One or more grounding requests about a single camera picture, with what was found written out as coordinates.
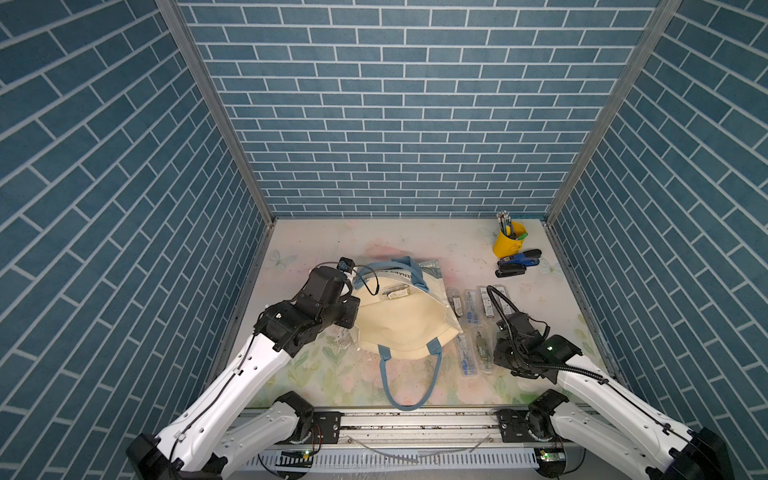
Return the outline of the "cream canvas tote bag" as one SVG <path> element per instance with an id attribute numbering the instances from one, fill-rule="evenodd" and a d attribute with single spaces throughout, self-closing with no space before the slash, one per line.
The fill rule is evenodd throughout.
<path id="1" fill-rule="evenodd" d="M 401 411 L 421 408 L 437 384 L 444 350 L 462 333 L 449 304 L 441 265 L 437 260 L 418 262 L 409 256 L 356 266 L 353 295 L 360 299 L 351 328 L 355 345 L 379 357 L 379 374 L 390 404 Z M 385 300 L 381 293 L 392 286 L 408 285 L 411 294 Z M 387 363 L 396 360 L 435 359 L 434 372 L 423 397 L 408 405 L 393 397 Z"/>

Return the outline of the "clear compass set case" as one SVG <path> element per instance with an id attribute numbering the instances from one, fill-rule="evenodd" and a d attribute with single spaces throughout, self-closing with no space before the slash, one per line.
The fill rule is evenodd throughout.
<path id="1" fill-rule="evenodd" d="M 461 293 L 454 288 L 449 288 L 447 290 L 447 297 L 449 304 L 454 312 L 454 315 L 461 319 L 465 314 L 465 308 L 462 300 Z"/>

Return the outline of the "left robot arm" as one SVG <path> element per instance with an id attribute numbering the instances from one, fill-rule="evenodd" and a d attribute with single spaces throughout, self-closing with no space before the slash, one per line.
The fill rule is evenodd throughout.
<path id="1" fill-rule="evenodd" d="M 325 262 L 292 299 L 267 307 L 245 346 L 196 401 L 160 432 L 130 443 L 126 455 L 137 477 L 225 479 L 268 447 L 316 438 L 315 409 L 294 391 L 246 423 L 233 423 L 305 345 L 331 325 L 354 325 L 360 304 L 354 274 L 348 258 Z"/>

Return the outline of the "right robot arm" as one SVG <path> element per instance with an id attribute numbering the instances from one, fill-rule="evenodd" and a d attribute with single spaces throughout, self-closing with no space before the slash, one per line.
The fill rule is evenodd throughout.
<path id="1" fill-rule="evenodd" d="M 653 408 L 565 337 L 545 337 L 522 312 L 496 325 L 495 365 L 553 385 L 528 406 L 534 439 L 574 442 L 631 479 L 734 478 L 726 442 L 714 431 Z"/>

